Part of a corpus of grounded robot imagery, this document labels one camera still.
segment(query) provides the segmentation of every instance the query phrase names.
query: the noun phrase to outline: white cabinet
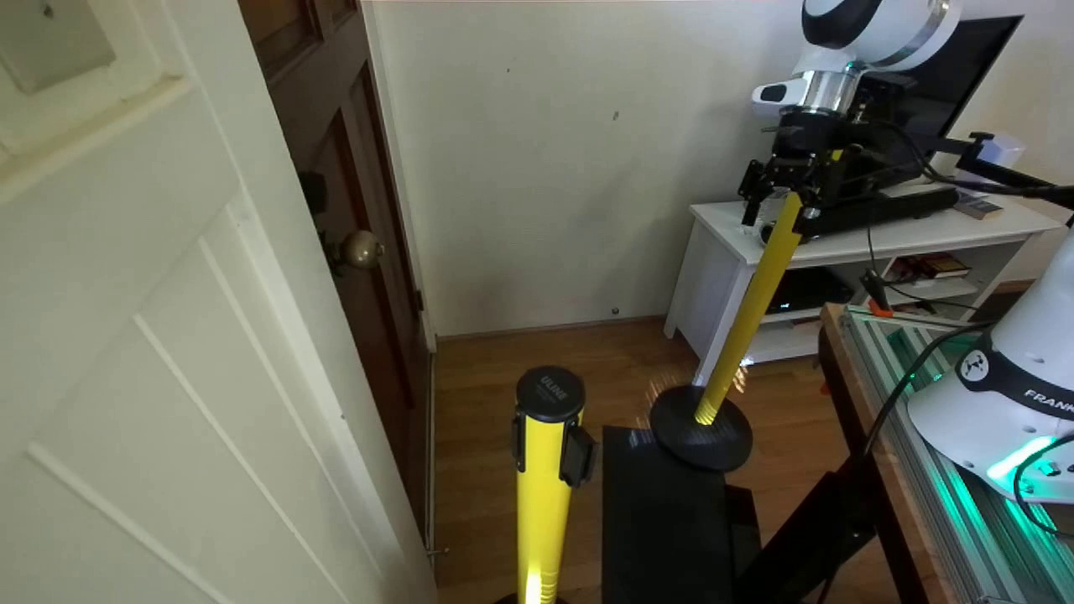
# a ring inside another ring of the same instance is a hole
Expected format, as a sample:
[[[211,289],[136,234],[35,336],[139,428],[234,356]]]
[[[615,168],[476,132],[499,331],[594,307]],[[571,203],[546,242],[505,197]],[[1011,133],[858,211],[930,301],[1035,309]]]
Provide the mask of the white cabinet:
[[[982,307],[995,287],[999,282],[1011,258],[1035,234],[1065,228],[1054,220],[1043,220],[1018,203],[996,203],[999,211],[987,220],[969,220],[965,211],[936,211],[930,220],[907,220],[890,226],[855,228],[805,242],[796,252],[796,268],[829,268],[847,287],[858,292],[858,275],[874,264],[886,272],[890,262],[903,256],[935,256],[949,252],[968,264],[965,279],[943,279],[926,287],[907,287],[901,292],[935,299],[936,312],[949,320],[969,320],[975,307]],[[761,258],[759,228],[742,226],[742,203],[716,203],[695,206],[693,242],[679,272],[673,312],[665,322],[665,336],[686,336],[686,341],[700,353],[703,367],[695,384],[706,384],[728,328],[734,322],[742,292]],[[764,317],[761,331],[750,349],[750,362],[772,362],[794,356],[817,353],[817,322],[820,309],[772,312]]]

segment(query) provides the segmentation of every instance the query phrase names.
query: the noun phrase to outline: yellow pole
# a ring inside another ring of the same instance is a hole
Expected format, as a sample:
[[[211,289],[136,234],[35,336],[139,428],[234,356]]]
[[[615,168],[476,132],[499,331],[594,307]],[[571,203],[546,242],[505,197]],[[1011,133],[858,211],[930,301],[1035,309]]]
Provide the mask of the yellow pole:
[[[563,560],[571,487],[588,481],[591,435],[581,429],[585,384],[557,367],[516,386],[516,601],[554,604]]]
[[[716,362],[711,381],[706,386],[706,395],[700,404],[695,423],[703,423],[703,428],[716,423],[720,405],[725,404],[725,395],[728,395],[728,388],[734,384],[734,373],[740,373],[740,367],[742,367],[742,359],[750,353],[750,341],[759,331],[759,326],[761,326],[761,320],[770,312],[770,301],[772,301],[787,268],[796,258],[796,250],[804,242],[804,234],[796,233],[800,211],[804,211],[804,197],[796,192],[787,196],[778,223],[777,223],[777,228],[770,234],[764,256],[761,256],[757,275],[750,279],[750,289],[745,289],[745,299],[740,307],[740,317],[734,317],[734,326],[728,331],[728,341],[720,353],[720,362]]]

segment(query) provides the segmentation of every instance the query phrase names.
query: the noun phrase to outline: green light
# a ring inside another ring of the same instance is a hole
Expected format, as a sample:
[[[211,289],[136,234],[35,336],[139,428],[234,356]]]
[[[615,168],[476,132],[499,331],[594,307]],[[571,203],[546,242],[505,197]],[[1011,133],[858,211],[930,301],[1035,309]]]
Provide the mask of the green light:
[[[996,464],[987,470],[987,478],[999,482],[1007,473],[1013,473],[1023,459],[1031,459],[1039,450],[1043,450],[1043,447],[1051,447],[1051,444],[1054,444],[1054,435],[1039,435],[1039,441],[1023,444],[1023,447],[1013,450],[1011,458],[996,459]]]

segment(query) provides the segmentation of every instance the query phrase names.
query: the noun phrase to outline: white device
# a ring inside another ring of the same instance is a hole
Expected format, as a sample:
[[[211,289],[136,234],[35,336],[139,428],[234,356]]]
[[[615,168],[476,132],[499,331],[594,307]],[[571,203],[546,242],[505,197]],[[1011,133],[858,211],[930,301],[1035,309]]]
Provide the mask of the white device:
[[[958,0],[805,0],[809,51],[796,76],[757,92],[757,104],[847,114],[870,70],[930,61],[961,19]],[[969,349],[958,373],[910,401],[915,434],[1004,498],[1074,505],[1074,234],[1043,279]]]

